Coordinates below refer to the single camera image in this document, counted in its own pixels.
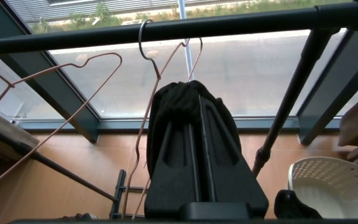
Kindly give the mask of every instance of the laundry basket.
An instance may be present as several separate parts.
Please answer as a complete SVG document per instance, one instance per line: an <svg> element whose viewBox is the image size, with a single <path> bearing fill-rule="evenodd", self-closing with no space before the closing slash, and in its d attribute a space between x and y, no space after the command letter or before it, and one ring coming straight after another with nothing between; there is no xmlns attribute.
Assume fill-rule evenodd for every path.
<svg viewBox="0 0 358 224"><path fill-rule="evenodd" d="M291 165L288 189L323 218L358 218L358 165L310 157Z"/></svg>

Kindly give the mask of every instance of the hanger hook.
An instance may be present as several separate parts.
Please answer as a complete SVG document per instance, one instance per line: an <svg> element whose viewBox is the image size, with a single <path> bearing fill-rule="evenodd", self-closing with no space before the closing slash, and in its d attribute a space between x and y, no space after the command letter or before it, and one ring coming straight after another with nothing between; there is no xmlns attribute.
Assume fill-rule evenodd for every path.
<svg viewBox="0 0 358 224"><path fill-rule="evenodd" d="M150 60L153 63L153 67L155 70L155 74L157 75L157 79L160 80L161 79L161 75L160 72L158 71L157 68L157 64L155 63L154 59L150 58L150 57L146 57L146 55L143 52L143 48L142 48L142 34L143 34L143 29L146 26L146 23L148 22L153 22L153 20L151 19L147 19L145 20L142 25L140 26L140 30L139 30L139 50L140 50L140 54L142 55L142 57L146 60Z"/></svg>

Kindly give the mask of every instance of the tiled floor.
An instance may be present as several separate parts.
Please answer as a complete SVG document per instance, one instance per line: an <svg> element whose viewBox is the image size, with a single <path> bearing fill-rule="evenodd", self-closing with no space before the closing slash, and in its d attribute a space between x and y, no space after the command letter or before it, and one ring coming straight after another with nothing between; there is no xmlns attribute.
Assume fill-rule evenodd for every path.
<svg viewBox="0 0 358 224"><path fill-rule="evenodd" d="M265 135L241 135L242 153L250 166ZM97 144L90 144L75 134L60 134L51 138L40 152L68 170L101 189L114 194L120 169L133 166L135 135L106 134ZM270 208L266 218L275 218L273 203L276 193L287 186L288 168L295 161L310 156L341 158L351 148L336 146L337 136L319 136L308 146L302 146L296 135L280 135L273 146L270 161L257 180L266 193ZM146 137L140 141L140 163L132 186L143 187L149 176L145 166ZM133 213L140 194L130 194L128 213ZM0 223L19 218L57 218L89 212L107 218L112 202L77 184L37 161L27 161L0 182Z"/></svg>

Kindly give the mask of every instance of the grass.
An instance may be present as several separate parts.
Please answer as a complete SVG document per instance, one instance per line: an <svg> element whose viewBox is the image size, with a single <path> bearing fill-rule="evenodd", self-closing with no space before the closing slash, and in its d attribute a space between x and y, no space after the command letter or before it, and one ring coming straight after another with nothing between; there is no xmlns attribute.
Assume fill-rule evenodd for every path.
<svg viewBox="0 0 358 224"><path fill-rule="evenodd" d="M252 13L252 12L265 12L265 11L279 11L286 9L299 9L305 7L313 7L315 5L322 4L333 4L340 2L350 2L350 0L256 0L249 1L242 4L236 4L231 7L225 7L221 5L216 5L211 9L196 9L194 11L186 11L187 18L197 18L197 17L209 17L209 16L224 16L224 15L234 15L234 14L243 14L243 13ZM95 25L92 25L94 18L100 18L100 21ZM180 19L180 15L177 12L175 7L172 8L171 13L163 12L158 13L157 15L150 15L146 13L136 14L135 19L152 19L153 21L169 21ZM46 32L61 32L68 30L82 30L82 29L92 29L100 27L112 27L119 26L124 21L131 21L133 18L119 18L112 13L110 13L104 3L100 3L96 7L94 15L84 16L82 14L70 14L71 22L69 24L62 25L48 25L45 21L40 21L39 23L32 24L31 28L36 34L46 33Z"/></svg>

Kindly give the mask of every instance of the metal siding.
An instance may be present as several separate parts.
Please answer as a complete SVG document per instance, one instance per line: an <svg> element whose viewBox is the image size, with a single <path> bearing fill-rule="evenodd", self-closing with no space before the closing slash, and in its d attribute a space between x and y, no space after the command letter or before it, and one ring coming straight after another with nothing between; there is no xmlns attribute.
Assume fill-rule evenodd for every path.
<svg viewBox="0 0 358 224"><path fill-rule="evenodd" d="M76 2L72 4L50 5L47 0L7 0L25 22L66 19L70 13L90 15L101 1ZM186 4L196 2L216 2L216 0L185 0ZM104 1L111 12L125 12L154 7L169 7L178 4L177 0L107 0Z"/></svg>

